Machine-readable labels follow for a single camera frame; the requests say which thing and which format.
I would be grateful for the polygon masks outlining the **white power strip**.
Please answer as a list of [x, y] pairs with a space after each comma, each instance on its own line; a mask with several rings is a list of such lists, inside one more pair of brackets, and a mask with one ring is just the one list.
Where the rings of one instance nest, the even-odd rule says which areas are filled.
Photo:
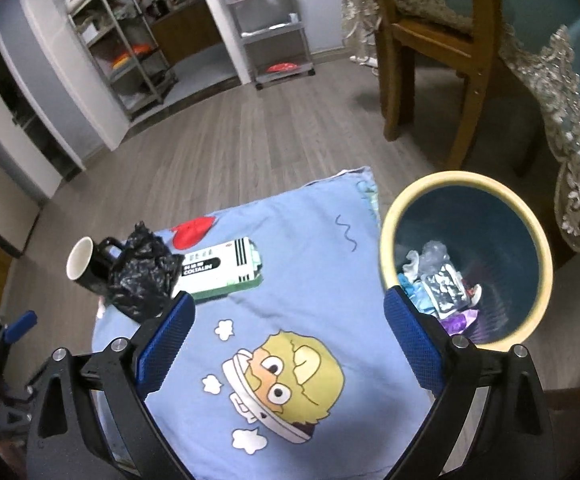
[[353, 63], [356, 63], [359, 66], [366, 66], [366, 67], [370, 67], [370, 68], [377, 68], [378, 67], [377, 59], [373, 58], [372, 56], [365, 56], [364, 58], [360, 58], [359, 56], [351, 55], [350, 61]]

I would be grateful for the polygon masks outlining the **green white toothpaste box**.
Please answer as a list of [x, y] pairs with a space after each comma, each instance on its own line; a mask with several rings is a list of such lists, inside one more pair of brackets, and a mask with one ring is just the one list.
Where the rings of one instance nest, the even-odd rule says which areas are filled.
[[253, 288], [263, 281], [262, 267], [258, 248], [246, 236], [188, 252], [171, 297], [186, 292], [194, 300], [207, 300]]

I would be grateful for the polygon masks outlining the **wooden chair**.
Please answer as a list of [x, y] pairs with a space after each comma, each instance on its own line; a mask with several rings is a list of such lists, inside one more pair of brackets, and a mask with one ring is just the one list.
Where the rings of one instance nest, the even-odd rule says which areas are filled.
[[378, 70], [383, 134], [394, 141], [398, 128], [414, 120], [415, 55], [420, 53], [465, 77], [461, 118], [447, 157], [459, 169], [473, 144], [502, 36], [500, 0], [471, 0], [472, 31], [460, 32], [408, 15], [396, 0], [377, 0], [380, 16]]

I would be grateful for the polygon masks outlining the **yellow rimmed blue trash bin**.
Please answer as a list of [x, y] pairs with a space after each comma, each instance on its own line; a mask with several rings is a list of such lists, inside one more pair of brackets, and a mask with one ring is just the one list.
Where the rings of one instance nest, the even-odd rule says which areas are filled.
[[397, 285], [411, 250], [436, 240], [483, 296], [468, 338], [484, 350], [523, 344], [547, 310], [554, 266], [545, 232], [531, 208], [510, 188], [483, 174], [428, 174], [396, 196], [384, 217], [379, 262], [382, 284]]

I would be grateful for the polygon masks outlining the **black mug white inside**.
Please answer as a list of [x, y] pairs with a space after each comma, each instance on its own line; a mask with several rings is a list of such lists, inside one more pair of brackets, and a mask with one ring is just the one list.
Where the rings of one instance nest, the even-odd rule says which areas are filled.
[[72, 247], [66, 260], [66, 277], [98, 296], [109, 295], [109, 281], [115, 263], [125, 246], [116, 238], [107, 237], [96, 243], [84, 236]]

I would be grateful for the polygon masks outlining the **grey wheeled shelf cart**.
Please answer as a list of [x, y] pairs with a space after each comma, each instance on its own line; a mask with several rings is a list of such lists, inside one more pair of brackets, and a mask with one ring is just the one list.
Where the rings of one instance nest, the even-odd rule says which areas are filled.
[[256, 90], [313, 76], [299, 0], [224, 0], [235, 23]]

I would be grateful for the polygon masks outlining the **teal lace tablecloth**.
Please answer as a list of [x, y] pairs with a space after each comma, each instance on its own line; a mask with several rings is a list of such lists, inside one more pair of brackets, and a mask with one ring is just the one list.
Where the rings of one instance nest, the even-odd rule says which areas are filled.
[[[471, 0], [396, 0], [408, 15], [472, 31]], [[513, 76], [534, 100], [559, 172], [554, 211], [564, 241], [580, 254], [580, 0], [500, 0], [502, 36], [488, 90]], [[377, 0], [342, 0], [342, 27], [378, 61]]]

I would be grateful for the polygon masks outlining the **black plastic bag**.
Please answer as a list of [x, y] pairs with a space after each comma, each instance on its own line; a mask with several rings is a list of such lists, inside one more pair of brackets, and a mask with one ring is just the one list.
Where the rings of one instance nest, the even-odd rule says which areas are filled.
[[182, 267], [183, 256], [171, 252], [160, 236], [139, 221], [112, 264], [104, 296], [141, 324], [170, 304]]

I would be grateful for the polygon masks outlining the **metal storage rack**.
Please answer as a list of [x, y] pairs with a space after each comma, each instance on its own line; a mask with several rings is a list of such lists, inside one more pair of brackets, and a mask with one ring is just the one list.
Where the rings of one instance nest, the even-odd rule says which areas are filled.
[[64, 0], [68, 22], [127, 118], [161, 104], [176, 76], [140, 0]]

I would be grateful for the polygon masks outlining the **blue cartoon cloth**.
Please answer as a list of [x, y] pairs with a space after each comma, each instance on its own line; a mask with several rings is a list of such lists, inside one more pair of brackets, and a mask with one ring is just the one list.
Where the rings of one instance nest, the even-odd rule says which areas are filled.
[[430, 408], [383, 313], [378, 188], [344, 170], [219, 211], [262, 280], [201, 301], [148, 409], [198, 479], [381, 479]]

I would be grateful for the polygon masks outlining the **trash pile inside bin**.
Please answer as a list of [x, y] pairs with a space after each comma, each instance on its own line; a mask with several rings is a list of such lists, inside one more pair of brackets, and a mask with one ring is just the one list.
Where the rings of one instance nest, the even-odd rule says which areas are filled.
[[410, 250], [397, 281], [416, 309], [436, 318], [450, 336], [465, 333], [479, 317], [482, 286], [464, 279], [438, 240]]

